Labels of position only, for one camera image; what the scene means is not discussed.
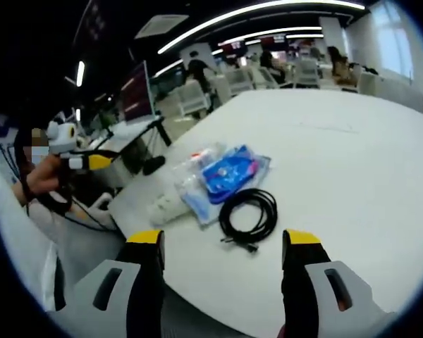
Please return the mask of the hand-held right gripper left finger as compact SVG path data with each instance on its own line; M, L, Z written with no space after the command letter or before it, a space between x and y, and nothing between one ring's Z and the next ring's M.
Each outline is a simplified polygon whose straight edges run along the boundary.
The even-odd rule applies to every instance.
M164 232L146 230L77 282L49 316L69 337L160 337L163 302Z

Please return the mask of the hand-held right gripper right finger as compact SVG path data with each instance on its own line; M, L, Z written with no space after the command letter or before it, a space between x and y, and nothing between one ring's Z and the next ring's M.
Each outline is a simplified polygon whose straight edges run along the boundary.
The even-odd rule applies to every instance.
M397 316L382 310L372 288L331 260L312 233L283 231L282 270L284 337L376 337Z

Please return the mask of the person's left hand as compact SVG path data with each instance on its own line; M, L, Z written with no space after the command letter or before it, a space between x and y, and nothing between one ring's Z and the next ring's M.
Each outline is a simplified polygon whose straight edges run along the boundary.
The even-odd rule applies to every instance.
M59 169L61 159L49 154L27 175L26 183L32 194L40 194L55 191L59 188Z

